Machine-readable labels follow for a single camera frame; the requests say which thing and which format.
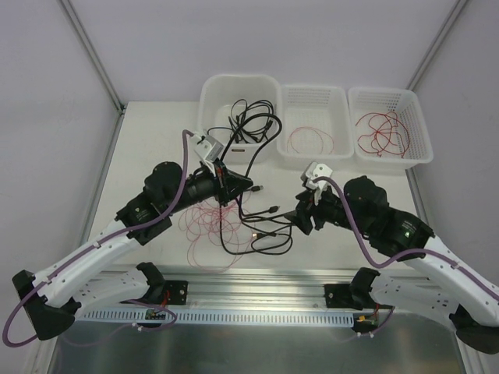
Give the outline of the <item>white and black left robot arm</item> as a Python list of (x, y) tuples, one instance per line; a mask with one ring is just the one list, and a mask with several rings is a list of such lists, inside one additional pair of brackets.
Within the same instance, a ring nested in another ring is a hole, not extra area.
[(251, 178), (228, 170), (220, 161), (194, 175), (187, 175), (175, 162), (158, 164), (146, 177), (142, 192), (95, 238), (43, 271), (21, 270), (13, 277), (19, 307), (27, 314), (35, 338), (57, 337), (85, 314), (117, 302), (161, 304), (167, 282), (151, 262), (107, 280), (94, 277), (168, 230), (173, 214), (210, 198), (225, 205), (252, 187)]

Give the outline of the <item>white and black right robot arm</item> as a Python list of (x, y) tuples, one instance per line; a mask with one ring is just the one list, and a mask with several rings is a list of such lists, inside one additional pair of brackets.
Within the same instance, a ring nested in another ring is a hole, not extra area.
[(350, 230), (369, 263), (333, 301), (363, 310), (390, 306), (445, 326), (484, 354), (498, 352), (498, 288), (467, 267), (417, 216), (390, 206), (387, 193), (366, 176), (343, 188), (321, 177), (320, 199), (305, 189), (285, 219), (303, 234), (325, 224)]

